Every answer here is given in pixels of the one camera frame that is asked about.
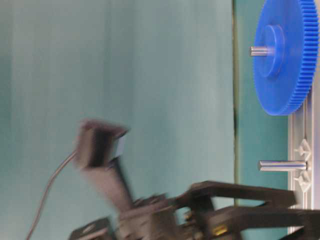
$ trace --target metal shaft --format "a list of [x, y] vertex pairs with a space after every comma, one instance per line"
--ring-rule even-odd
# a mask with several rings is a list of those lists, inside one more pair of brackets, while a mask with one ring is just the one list
[[263, 57], [267, 56], [269, 50], [266, 46], [251, 46], [250, 47], [250, 56], [251, 57]]
[[260, 161], [258, 169], [263, 172], [291, 172], [296, 170], [306, 170], [305, 161]]

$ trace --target blue gear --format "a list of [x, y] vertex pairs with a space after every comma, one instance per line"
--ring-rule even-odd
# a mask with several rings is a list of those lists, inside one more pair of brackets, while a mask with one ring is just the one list
[[319, 23], [314, 0], [266, 0], [254, 45], [270, 51], [253, 60], [263, 109], [270, 115], [295, 112], [308, 95], [317, 68]]

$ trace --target gear teeth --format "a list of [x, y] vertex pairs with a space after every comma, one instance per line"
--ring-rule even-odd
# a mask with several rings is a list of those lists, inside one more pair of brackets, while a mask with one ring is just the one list
[[317, 68], [319, 20], [314, 0], [299, 0], [304, 23], [304, 46], [301, 70], [294, 92], [280, 115], [289, 115], [301, 107], [307, 97]]

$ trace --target teal wall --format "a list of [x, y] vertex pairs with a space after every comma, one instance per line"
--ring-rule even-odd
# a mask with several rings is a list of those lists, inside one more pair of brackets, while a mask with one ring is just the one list
[[[267, 115], [253, 82], [252, 58], [256, 26], [264, 0], [233, 0], [234, 107], [236, 181], [240, 184], [287, 189], [286, 173], [259, 172], [260, 160], [288, 159], [288, 118]], [[240, 204], [251, 204], [240, 201]], [[279, 239], [286, 229], [248, 230], [248, 239]]]
[[[0, 32], [2, 240], [24, 239], [83, 118], [131, 127], [123, 162], [136, 197], [234, 182], [230, 0], [7, 0]], [[69, 165], [32, 239], [66, 239], [109, 214]]]

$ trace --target wire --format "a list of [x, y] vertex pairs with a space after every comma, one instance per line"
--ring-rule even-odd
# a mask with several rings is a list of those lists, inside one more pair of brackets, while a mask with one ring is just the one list
[[54, 173], [51, 175], [48, 183], [46, 184], [46, 187], [44, 189], [44, 193], [42, 195], [41, 201], [40, 201], [40, 205], [38, 207], [38, 209], [36, 210], [36, 215], [33, 219], [32, 225], [30, 227], [30, 230], [25, 238], [25, 240], [30, 240], [38, 222], [41, 216], [41, 213], [44, 209], [48, 194], [50, 192], [50, 188], [52, 186], [52, 184], [54, 183], [54, 180], [56, 179], [56, 177], [59, 175], [59, 173], [61, 172], [61, 170], [75, 157], [76, 155], [76, 151], [74, 151], [73, 153], [71, 153], [60, 165], [59, 167], [54, 171]]

